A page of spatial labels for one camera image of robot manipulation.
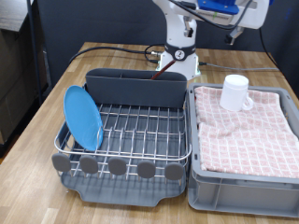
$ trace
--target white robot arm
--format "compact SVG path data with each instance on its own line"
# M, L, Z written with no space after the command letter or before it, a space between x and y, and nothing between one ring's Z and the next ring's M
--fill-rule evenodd
M230 34L229 44L242 34L244 28L263 26L271 0L152 0L164 13L167 22L165 52L157 70L172 60L177 62L167 71L179 72L188 80L200 76L195 53L196 20L223 25L236 25Z

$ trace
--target wire rack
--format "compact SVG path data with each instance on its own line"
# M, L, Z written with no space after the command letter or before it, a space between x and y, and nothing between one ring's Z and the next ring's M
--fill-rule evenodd
M58 151L69 155L72 176L82 172L79 158L83 155L91 155L97 159L99 178L110 174L107 162L112 157L126 160L126 180L131 175L138 175L136 168L143 160L153 161L156 166L155 177L162 178L164 167L169 162L179 162L186 166L192 150L186 146L187 123L184 109L127 105L99 105L98 108L103 121L104 137L102 145L96 151L91 152L80 146L71 137L65 123L55 138L54 144Z

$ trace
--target white cup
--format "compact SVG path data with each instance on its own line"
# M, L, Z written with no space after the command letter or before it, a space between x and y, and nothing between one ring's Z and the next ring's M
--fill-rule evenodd
M249 98L249 80L240 75L225 78L221 106L230 111L251 110L254 102Z

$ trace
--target wooden table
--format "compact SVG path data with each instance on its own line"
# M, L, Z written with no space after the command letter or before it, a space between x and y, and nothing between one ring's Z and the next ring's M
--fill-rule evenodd
M144 46L86 43L82 49L114 46L144 50ZM198 49L202 62L232 67L274 67L265 53ZM114 50L90 51L74 60L36 113L0 168L0 223L297 223L297 219L196 211L185 194L164 199L154 208L85 203L75 191L67 191L51 163L53 141L63 121L64 93L70 85L82 85L85 74L97 67L154 70L143 55ZM203 66L191 82L223 83L236 73ZM280 72L240 72L250 85L286 89L299 101Z

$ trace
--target pink checkered towel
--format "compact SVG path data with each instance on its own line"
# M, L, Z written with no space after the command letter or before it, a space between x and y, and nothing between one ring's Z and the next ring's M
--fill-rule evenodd
M279 95L249 91L250 111L220 106L222 90L195 89L201 169L242 175L299 178L299 142Z

